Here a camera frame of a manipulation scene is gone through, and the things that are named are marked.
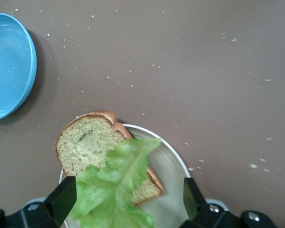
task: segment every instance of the lettuce leaf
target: lettuce leaf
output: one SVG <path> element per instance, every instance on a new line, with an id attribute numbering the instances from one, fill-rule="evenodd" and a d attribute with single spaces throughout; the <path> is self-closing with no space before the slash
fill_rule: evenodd
<path id="1" fill-rule="evenodd" d="M 161 139 L 129 139 L 108 151 L 106 167 L 88 166 L 76 177 L 77 201 L 69 217 L 81 228 L 153 228 L 151 215 L 132 204 L 147 179 L 147 155 Z"/>

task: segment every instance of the white plate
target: white plate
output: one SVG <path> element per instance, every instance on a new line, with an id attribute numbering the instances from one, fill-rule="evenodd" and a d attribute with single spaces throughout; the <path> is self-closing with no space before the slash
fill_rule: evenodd
<path id="1" fill-rule="evenodd" d="M 160 138 L 155 133 L 139 126 L 124 124 L 133 138 Z M 186 165 L 176 151 L 162 139 L 160 146 L 149 156 L 149 165 L 161 179 L 164 195 L 145 202 L 140 207 L 154 218 L 155 228 L 177 228 L 188 219 L 183 204 L 183 183 L 190 177 Z M 61 171 L 61 182 L 65 175 Z M 67 228 L 80 228 L 79 223 L 69 218 L 65 220 Z"/>

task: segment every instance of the bread crust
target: bread crust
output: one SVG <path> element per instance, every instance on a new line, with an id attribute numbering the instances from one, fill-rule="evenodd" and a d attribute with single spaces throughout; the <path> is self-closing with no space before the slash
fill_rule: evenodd
<path id="1" fill-rule="evenodd" d="M 102 119 L 106 120 L 110 124 L 110 126 L 116 132 L 118 132 L 125 140 L 132 138 L 131 134 L 127 131 L 125 126 L 122 123 L 118 123 L 117 122 L 117 117 L 116 117 L 116 115 L 113 112 L 107 111 L 107 110 L 101 110 L 101 111 L 95 111 L 95 112 L 87 113 L 87 114 L 81 115 L 78 118 L 76 118 L 73 121 L 71 121 L 60 132 L 60 134 L 59 134 L 59 136 L 58 136 L 58 138 L 56 140 L 56 143 L 55 143 L 55 153 L 56 153 L 56 156 L 57 156 L 57 158 L 58 158 L 58 160 L 60 162 L 61 162 L 61 159 L 60 159 L 60 155 L 59 155 L 59 152 L 58 152 L 58 145 L 59 145 L 59 141 L 60 141 L 61 137 L 63 136 L 64 131 L 66 131 L 68 128 L 72 127 L 73 125 L 75 125 L 77 122 L 81 121 L 84 118 L 88 118 L 88 119 L 90 119 L 90 118 L 91 119 L 92 118 L 102 118 Z M 64 174 L 66 176 L 69 175 L 68 171 L 66 171 L 64 167 L 62 167 L 62 170 L 63 170 L 63 172 L 64 172 Z M 154 195 L 153 197 L 150 197 L 148 199 L 141 200 L 141 201 L 135 203 L 134 204 L 135 206 L 140 205 L 143 202 L 145 202 L 147 200 L 150 200 L 150 199 L 153 199 L 153 198 L 155 198 L 157 196 L 161 196 L 164 193 L 164 187 L 163 187 L 163 184 L 162 184 L 161 180 L 155 174 L 154 170 L 150 166 L 148 166 L 148 168 L 147 168 L 147 176 L 151 180 L 151 182 L 157 187 L 157 189 L 159 190 L 159 193 L 157 195 Z"/>

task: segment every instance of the plate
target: plate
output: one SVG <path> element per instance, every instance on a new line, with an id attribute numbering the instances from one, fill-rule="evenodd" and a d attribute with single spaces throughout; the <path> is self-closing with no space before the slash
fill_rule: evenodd
<path id="1" fill-rule="evenodd" d="M 14 17 L 0 13 L 0 119 L 27 99 L 36 77 L 33 41 Z"/>
<path id="2" fill-rule="evenodd" d="M 124 124 L 133 138 L 160 138 L 155 133 L 139 126 Z M 140 208 L 152 215 L 155 228 L 180 227 L 188 219 L 183 204 L 183 182 L 185 177 L 190 177 L 188 169 L 177 152 L 163 139 L 160 146 L 148 155 L 149 165 L 161 179 L 165 193 L 143 203 Z M 61 171 L 61 182 L 65 175 Z M 67 228 L 80 228 L 79 223 L 67 218 Z"/>

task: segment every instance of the bread crumb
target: bread crumb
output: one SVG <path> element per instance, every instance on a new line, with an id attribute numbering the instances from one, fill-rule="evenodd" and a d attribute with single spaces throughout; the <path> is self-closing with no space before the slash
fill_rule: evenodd
<path id="1" fill-rule="evenodd" d="M 256 169 L 256 168 L 257 168 L 257 165 L 250 164 L 250 168 L 252 168 L 252 169 Z"/>

